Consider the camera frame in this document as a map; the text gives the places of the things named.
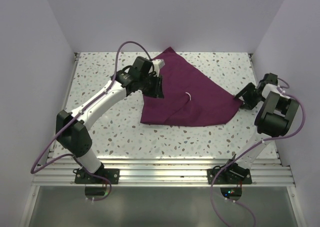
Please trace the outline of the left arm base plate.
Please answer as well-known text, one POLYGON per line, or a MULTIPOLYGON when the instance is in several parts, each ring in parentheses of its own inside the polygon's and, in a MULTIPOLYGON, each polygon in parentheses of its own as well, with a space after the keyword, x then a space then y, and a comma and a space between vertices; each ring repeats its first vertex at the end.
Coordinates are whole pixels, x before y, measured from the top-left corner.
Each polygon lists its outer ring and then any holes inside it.
POLYGON ((84 169, 74 169, 74 183, 83 185, 107 184, 117 185, 120 178, 120 170, 117 168, 104 168, 98 170, 95 174, 87 173, 84 169))

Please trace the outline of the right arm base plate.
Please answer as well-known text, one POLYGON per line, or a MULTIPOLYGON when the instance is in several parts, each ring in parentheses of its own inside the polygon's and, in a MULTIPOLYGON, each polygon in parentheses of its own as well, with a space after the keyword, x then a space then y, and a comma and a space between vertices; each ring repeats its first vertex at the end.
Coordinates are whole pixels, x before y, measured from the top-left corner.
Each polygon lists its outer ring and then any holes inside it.
MULTIPOLYGON (((215 176, 219 172, 218 168, 209 168, 206 170, 208 184, 211 185, 215 176)), ((250 185, 252 184, 252 177, 249 169, 245 170, 224 170, 214 181, 214 185, 250 185)))

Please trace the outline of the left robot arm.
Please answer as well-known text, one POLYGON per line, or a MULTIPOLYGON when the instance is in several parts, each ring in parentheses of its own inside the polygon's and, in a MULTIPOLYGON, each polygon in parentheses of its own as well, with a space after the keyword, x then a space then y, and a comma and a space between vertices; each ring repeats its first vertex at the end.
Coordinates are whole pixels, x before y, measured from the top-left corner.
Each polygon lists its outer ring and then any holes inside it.
POLYGON ((160 70, 163 59, 149 60, 138 56, 132 65, 117 71, 107 84, 87 102, 71 112, 62 110, 56 117, 57 141, 87 170, 92 183, 103 180, 102 163, 91 149, 89 130, 95 122, 119 101, 141 91, 146 97, 164 98, 160 70))

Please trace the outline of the purple cloth mat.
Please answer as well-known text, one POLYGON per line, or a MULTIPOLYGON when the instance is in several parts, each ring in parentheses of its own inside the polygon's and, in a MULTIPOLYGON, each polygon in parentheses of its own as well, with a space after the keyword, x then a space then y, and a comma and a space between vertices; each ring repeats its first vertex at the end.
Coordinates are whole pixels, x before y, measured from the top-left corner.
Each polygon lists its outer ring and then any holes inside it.
POLYGON ((140 122, 147 125, 207 127, 227 124, 243 104, 171 47, 158 56, 164 98, 143 97, 140 122))

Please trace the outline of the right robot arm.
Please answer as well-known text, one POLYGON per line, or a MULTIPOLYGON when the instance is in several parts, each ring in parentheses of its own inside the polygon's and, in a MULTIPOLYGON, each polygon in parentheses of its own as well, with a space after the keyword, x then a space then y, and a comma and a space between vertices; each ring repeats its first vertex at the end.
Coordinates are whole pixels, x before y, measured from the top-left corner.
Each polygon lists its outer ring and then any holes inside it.
POLYGON ((280 86, 272 83, 261 83, 255 86, 247 84, 236 96, 243 99, 243 109, 252 110, 263 102, 258 111, 252 137, 241 149, 231 166, 223 170, 223 179, 235 183, 239 178, 250 176, 250 169, 263 149, 275 138, 284 137, 290 130, 300 104, 297 100, 285 95, 280 86))

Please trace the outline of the aluminium rail frame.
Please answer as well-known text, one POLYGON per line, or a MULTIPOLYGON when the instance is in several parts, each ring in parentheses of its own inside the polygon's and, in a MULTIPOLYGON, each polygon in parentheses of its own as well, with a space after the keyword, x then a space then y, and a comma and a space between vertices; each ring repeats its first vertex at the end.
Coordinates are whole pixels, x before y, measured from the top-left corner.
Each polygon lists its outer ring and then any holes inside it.
MULTIPOLYGON (((246 52, 177 52, 210 80, 232 94, 247 82, 256 82, 251 55, 246 52)), ((93 96, 114 71, 116 52, 80 52, 64 107, 71 110, 93 96)), ((89 131, 93 151, 106 168, 119 169, 118 187, 210 188, 206 170, 223 165, 249 142, 258 107, 240 110, 227 124, 177 127, 139 123, 143 107, 140 93, 122 100, 89 131)), ((76 187, 72 170, 78 166, 61 158, 33 176, 32 186, 76 187)), ((252 184, 242 184, 243 195, 258 187, 284 190, 297 213, 297 193, 290 167, 282 165, 275 142, 258 156, 250 170, 252 184)))

